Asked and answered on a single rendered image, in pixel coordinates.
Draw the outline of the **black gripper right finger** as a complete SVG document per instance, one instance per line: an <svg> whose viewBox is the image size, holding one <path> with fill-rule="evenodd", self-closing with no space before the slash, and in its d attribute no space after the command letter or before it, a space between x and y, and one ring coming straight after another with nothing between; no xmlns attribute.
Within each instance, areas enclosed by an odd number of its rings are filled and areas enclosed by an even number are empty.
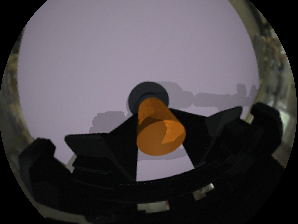
<svg viewBox="0 0 298 224"><path fill-rule="evenodd" d="M188 157L193 163L193 168L198 168L206 164L204 160L205 156L208 156L210 148L212 148L214 141L216 141L216 137L220 133L223 124L229 124L230 121L239 119L243 111L243 107L238 105L238 107L231 107L227 111L214 113L212 116L205 117L192 112L169 109L185 127L186 136L182 147L188 153Z"/></svg>

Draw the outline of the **orange tapered knob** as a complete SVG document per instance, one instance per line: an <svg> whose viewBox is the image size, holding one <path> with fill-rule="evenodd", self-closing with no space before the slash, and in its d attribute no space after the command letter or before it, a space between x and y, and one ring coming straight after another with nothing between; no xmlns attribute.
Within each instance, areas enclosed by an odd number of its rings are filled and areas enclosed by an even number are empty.
<svg viewBox="0 0 298 224"><path fill-rule="evenodd" d="M145 155L166 155L184 143L184 125L161 100L150 97L142 101L137 115L137 147Z"/></svg>

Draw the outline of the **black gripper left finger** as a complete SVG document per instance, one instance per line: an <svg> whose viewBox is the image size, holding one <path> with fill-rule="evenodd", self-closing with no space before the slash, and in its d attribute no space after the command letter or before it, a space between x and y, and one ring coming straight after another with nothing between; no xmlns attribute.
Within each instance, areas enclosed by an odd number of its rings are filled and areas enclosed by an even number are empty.
<svg viewBox="0 0 298 224"><path fill-rule="evenodd" d="M64 137L74 155L108 157L130 183L137 181L137 129L138 115L128 117L120 127L102 133L80 133Z"/></svg>

